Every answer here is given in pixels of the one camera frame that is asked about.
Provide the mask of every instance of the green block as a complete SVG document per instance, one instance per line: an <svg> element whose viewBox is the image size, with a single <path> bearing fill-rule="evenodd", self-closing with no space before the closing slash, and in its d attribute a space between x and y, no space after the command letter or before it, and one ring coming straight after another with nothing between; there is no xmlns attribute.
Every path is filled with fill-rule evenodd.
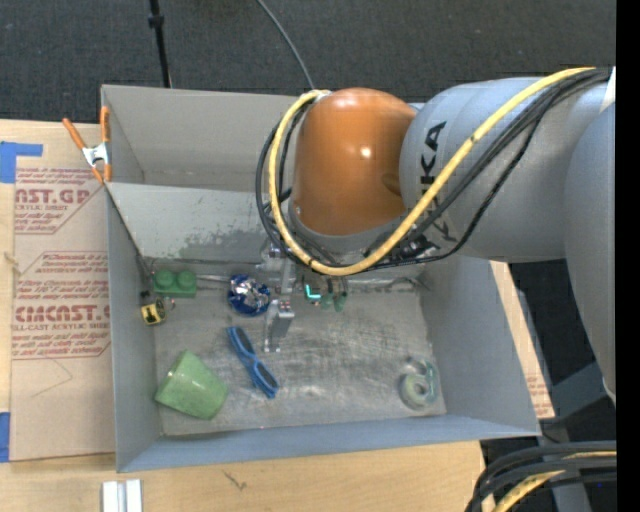
<svg viewBox="0 0 640 512"><path fill-rule="evenodd" d="M167 297L195 297L196 275L189 270L159 270L153 275L153 291Z"/></svg>

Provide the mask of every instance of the black cable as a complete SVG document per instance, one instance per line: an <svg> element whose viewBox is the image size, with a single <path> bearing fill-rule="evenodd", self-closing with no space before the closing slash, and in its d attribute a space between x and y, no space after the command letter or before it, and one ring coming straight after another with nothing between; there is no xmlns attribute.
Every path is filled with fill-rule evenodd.
<svg viewBox="0 0 640 512"><path fill-rule="evenodd" d="M278 21L278 19L269 10L269 8L263 2L263 0L256 0L256 2L258 2L258 4L260 5L260 7L262 7L264 12L267 13L269 18L271 18L271 21L273 21L273 24L276 26L276 28L280 32L280 35L284 38L284 40L289 45L289 48L293 52L294 57L296 58L296 60L298 61L298 64L300 64L300 67L302 68L302 72L304 73L304 76L307 79L307 82L309 83L309 87L311 89L315 89L316 87L315 87L315 85L313 85L313 80L311 80L311 75L309 75L309 71L307 71L307 66L304 65L304 61L302 60L302 57L300 57L300 54L298 53L298 50L296 49L295 45L293 44L291 39L289 39L289 36L287 35L287 32L284 30L284 28L282 28L282 25L280 25L280 22Z"/></svg>
<svg viewBox="0 0 640 512"><path fill-rule="evenodd" d="M573 455L575 453L616 451L616 441L587 441L534 446L499 457L489 464L476 480L475 489L490 481L492 477L501 471L505 471L518 464L531 462L535 459L554 455Z"/></svg>
<svg viewBox="0 0 640 512"><path fill-rule="evenodd" d="M172 87L171 76L169 75L169 61L167 60L167 52L164 47L164 33L162 25L164 24L164 16L160 14L160 4L158 0L149 0L151 4L151 14L149 15L149 27L156 32L156 43L158 45L158 54L160 56L160 67L162 69L162 83L167 89Z"/></svg>
<svg viewBox="0 0 640 512"><path fill-rule="evenodd" d="M550 480L545 482L544 485L540 487L536 487L532 492L525 494L517 503L515 503L510 512L516 512L521 505L526 503L527 499L533 496L533 492L544 492L551 491L558 487L564 487L566 485L575 485L575 484L597 484L604 482L615 482L618 480L618 472L617 471L605 471L605 472L597 472L588 475L580 475L572 478L562 478L560 480Z"/></svg>
<svg viewBox="0 0 640 512"><path fill-rule="evenodd" d="M580 457L574 459L559 459L536 464L528 464L507 471L496 477L490 484L483 485L475 490L465 512L479 512L482 510L482 502L490 495L503 490L506 486L523 480L524 478L547 473L550 471L578 471L581 469L602 469L617 467L615 456Z"/></svg>

